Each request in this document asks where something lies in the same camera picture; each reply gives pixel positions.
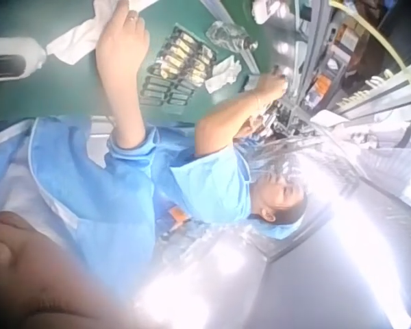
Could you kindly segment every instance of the woman's hand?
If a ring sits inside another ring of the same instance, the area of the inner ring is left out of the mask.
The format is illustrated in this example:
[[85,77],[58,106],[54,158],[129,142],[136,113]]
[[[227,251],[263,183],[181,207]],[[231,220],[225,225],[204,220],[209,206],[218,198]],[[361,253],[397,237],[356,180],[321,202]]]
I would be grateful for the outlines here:
[[256,119],[253,117],[249,117],[248,120],[245,121],[242,127],[240,127],[238,133],[235,135],[234,138],[245,138],[251,136],[254,132],[259,129],[260,126],[263,124],[263,117],[259,116]]
[[120,0],[96,47],[97,70],[109,98],[136,88],[137,72],[148,48],[145,21],[129,11],[128,1]]
[[284,78],[273,74],[264,74],[260,76],[255,91],[261,105],[266,106],[276,99],[282,98],[287,87],[287,82]]

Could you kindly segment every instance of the white paper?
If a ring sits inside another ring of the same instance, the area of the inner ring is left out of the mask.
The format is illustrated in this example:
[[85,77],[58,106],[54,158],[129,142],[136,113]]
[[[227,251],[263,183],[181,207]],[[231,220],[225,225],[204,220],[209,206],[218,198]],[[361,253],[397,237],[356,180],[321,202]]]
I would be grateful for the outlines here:
[[[59,60],[76,64],[96,48],[97,41],[110,20],[119,0],[94,0],[95,17],[70,29],[47,45],[47,54]],[[129,0],[129,9],[140,12],[158,0]]]
[[212,77],[205,81],[205,89],[211,94],[226,84],[233,84],[241,71],[239,61],[234,62],[234,56],[230,56],[214,66]]

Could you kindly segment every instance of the tissue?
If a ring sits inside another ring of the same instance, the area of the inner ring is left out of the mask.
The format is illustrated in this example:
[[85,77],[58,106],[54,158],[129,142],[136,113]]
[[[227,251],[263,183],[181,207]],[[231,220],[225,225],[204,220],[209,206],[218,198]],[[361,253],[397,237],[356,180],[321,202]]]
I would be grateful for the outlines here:
[[239,61],[234,61],[234,56],[230,56],[213,68],[212,77],[205,81],[205,89],[211,94],[226,84],[233,84],[241,71]]

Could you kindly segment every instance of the orange label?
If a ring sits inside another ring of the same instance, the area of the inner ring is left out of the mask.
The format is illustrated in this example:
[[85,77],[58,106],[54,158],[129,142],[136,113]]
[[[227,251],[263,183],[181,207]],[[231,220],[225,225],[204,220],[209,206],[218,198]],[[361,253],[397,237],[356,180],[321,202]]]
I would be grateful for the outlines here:
[[319,77],[317,77],[315,82],[315,89],[317,93],[320,95],[325,95],[329,90],[331,83],[332,81],[324,75],[320,75]]
[[169,210],[172,218],[177,222],[177,224],[182,224],[187,221],[190,217],[179,207],[173,207]]

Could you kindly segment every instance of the human hand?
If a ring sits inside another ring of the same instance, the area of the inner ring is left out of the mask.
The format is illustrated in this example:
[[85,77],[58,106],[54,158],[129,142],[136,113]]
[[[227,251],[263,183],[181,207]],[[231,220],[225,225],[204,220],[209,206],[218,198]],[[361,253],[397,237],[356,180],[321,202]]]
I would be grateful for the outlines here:
[[234,138],[245,138],[251,136],[260,126],[263,124],[263,118],[258,116],[257,118],[249,117],[245,121],[242,127],[240,127],[238,133]]
[[263,74],[259,78],[255,91],[262,105],[266,106],[281,98],[286,92],[287,83],[282,77],[273,74]]
[[96,46],[97,70],[108,97],[136,85],[148,48],[145,21],[129,11],[128,1],[120,0]]
[[10,328],[32,328],[22,324],[52,314],[123,321],[117,303],[76,258],[11,212],[0,212],[0,314]]

